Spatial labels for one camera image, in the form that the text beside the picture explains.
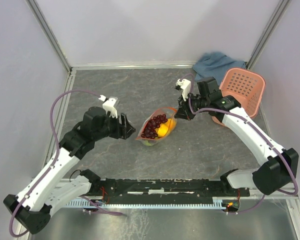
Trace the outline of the yellow mango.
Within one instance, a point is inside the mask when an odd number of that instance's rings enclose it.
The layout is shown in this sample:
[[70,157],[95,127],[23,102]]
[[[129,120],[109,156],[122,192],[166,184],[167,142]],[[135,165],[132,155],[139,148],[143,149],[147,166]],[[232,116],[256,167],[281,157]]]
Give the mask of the yellow mango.
[[169,127],[162,123],[159,128],[156,129],[157,137],[162,138],[168,133]]

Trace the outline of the orange mango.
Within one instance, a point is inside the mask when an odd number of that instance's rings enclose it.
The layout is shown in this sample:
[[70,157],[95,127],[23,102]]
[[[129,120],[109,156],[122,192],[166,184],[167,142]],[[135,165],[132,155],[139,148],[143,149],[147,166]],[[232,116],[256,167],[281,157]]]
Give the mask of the orange mango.
[[177,124],[177,122],[176,122],[176,120],[174,118],[168,118],[167,122],[165,123],[165,125],[168,128],[168,132],[173,131],[175,129],[175,127],[176,127],[176,124]]

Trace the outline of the pink plastic basket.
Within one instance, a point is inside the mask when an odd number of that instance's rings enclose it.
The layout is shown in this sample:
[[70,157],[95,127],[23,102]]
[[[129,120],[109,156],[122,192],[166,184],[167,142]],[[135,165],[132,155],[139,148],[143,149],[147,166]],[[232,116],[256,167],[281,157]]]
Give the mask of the pink plastic basket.
[[222,95],[238,100],[251,119],[258,114],[265,88],[266,81],[261,75],[238,67],[229,69],[219,86]]

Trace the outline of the dark red grapes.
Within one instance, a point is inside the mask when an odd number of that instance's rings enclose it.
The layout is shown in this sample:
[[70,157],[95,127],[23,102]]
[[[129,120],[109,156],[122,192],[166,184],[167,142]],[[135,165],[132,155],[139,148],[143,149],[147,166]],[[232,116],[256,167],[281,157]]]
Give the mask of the dark red grapes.
[[141,133],[141,137],[144,139],[158,139],[156,129],[160,127],[161,124],[165,124],[168,118],[166,114],[159,114],[153,116],[150,120],[147,121],[143,131]]

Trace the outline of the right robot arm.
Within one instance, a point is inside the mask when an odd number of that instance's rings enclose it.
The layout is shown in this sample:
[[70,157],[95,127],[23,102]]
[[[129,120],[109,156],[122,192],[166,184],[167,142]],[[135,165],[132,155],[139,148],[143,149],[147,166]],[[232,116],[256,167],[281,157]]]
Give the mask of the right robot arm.
[[276,191],[296,196],[299,192],[296,181],[298,153],[271,139],[248,116],[237,99],[232,95],[222,95],[213,77],[197,83],[197,95],[192,94],[194,83],[185,76],[177,80],[175,88],[182,93],[175,118],[190,121],[199,113],[209,113],[237,135],[259,164],[259,168],[235,169],[226,173],[226,179],[219,183],[221,193],[230,196],[237,189],[254,188],[266,196]]

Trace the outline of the clear zip top bag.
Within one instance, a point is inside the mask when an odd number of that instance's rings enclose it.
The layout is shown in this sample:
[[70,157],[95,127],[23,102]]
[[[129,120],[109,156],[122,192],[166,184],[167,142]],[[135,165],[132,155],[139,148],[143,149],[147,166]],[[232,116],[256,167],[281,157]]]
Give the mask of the clear zip top bag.
[[177,125],[176,113],[173,107],[158,108],[143,123],[136,140],[152,147],[166,139]]

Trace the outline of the green bumpy fruit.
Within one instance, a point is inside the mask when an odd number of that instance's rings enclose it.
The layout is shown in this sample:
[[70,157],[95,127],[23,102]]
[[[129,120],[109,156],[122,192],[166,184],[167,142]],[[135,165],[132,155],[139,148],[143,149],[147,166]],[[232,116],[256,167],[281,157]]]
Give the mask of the green bumpy fruit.
[[151,147],[151,146],[153,146],[153,145],[156,144],[156,141],[155,141],[155,140],[152,140],[152,139],[145,139],[145,140],[143,141],[143,144],[144,144],[145,146]]

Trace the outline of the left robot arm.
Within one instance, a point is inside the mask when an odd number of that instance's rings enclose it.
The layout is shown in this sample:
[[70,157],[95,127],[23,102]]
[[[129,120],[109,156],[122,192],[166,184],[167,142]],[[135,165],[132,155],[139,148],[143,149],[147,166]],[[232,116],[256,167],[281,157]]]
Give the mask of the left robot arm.
[[91,170],[84,170],[75,180],[55,190],[62,177],[76,165],[95,143],[104,138],[129,138],[136,129],[125,113],[112,116],[101,107],[91,107],[71,131],[58,142],[57,149],[39,172],[18,194],[8,194],[3,204],[11,213],[9,232],[13,237],[13,221],[21,223],[27,233],[39,233],[51,217],[65,204],[81,195],[96,195],[101,189],[100,177]]

